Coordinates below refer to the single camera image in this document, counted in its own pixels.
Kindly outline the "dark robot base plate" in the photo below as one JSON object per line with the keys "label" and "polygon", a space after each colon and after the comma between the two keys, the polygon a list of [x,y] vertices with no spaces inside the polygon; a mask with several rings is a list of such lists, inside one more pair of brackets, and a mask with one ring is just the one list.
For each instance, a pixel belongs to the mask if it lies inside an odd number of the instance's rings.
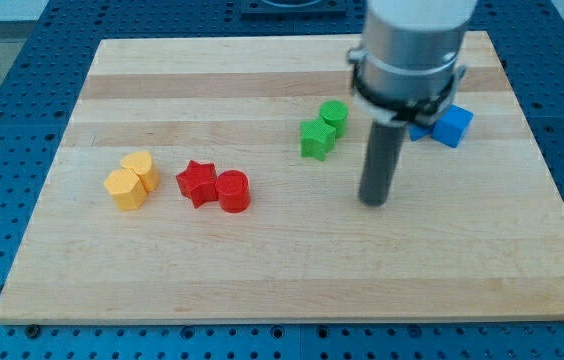
{"label": "dark robot base plate", "polygon": [[242,18],[263,16],[342,15],[347,0],[239,0]]}

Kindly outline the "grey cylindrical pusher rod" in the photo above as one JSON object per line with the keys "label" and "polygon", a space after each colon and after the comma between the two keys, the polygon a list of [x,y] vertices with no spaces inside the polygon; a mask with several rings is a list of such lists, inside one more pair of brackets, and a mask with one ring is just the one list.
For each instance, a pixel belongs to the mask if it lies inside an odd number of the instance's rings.
{"label": "grey cylindrical pusher rod", "polygon": [[358,191],[358,197],[365,205],[379,207],[386,203],[405,130],[405,125],[372,123]]}

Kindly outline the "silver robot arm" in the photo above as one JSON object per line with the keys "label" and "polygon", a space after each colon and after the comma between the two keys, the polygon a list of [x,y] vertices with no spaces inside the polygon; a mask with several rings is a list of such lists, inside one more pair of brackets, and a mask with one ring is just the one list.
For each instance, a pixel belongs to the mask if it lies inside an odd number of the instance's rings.
{"label": "silver robot arm", "polygon": [[386,203],[410,124],[430,128],[454,102],[466,68],[457,64],[476,0],[366,3],[361,40],[347,53],[351,92],[372,119],[358,190]]}

